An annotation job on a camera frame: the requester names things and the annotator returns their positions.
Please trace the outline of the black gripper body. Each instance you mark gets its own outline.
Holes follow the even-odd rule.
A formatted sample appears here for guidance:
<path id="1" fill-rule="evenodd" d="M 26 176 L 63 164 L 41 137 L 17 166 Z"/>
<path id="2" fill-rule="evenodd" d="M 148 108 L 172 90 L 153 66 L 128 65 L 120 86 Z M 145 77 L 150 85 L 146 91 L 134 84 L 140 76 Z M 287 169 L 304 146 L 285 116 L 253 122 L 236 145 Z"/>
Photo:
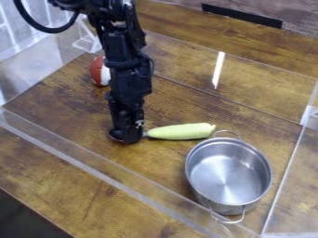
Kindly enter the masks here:
<path id="1" fill-rule="evenodd" d="M 144 97 L 150 93 L 152 59 L 121 62 L 106 59 L 104 64 L 110 69 L 110 91 L 105 96 L 109 107 L 140 107 Z"/>

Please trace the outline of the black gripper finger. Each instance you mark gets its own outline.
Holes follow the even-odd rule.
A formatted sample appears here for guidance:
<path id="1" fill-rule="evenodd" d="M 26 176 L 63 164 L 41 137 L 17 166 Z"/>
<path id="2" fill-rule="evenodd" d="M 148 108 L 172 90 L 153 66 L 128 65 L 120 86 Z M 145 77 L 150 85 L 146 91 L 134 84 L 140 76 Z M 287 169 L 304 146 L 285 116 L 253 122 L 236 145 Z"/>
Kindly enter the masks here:
<path id="1" fill-rule="evenodd" d="M 142 137 L 142 109 L 122 107 L 118 112 L 118 124 L 122 142 L 126 144 L 137 142 Z"/>
<path id="2" fill-rule="evenodd" d="M 122 139 L 122 128 L 121 128 L 120 115 L 118 115 L 120 104 L 112 96 L 109 96 L 106 100 L 108 100 L 109 112 L 110 112 L 112 122 L 113 122 L 113 129 L 109 132 L 109 136 L 113 139 Z"/>

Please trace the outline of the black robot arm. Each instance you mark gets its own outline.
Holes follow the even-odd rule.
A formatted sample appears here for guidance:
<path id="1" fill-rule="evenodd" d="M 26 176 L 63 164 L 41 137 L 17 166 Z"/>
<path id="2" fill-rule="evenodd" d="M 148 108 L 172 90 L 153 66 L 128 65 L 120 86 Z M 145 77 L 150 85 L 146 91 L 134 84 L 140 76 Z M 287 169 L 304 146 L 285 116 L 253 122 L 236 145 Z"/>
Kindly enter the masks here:
<path id="1" fill-rule="evenodd" d="M 122 143 L 142 137 L 144 97 L 150 93 L 153 61 L 141 52 L 146 45 L 133 0 L 47 0 L 47 3 L 88 17 L 104 50 L 110 72 L 105 94 L 113 128 L 109 137 Z"/>

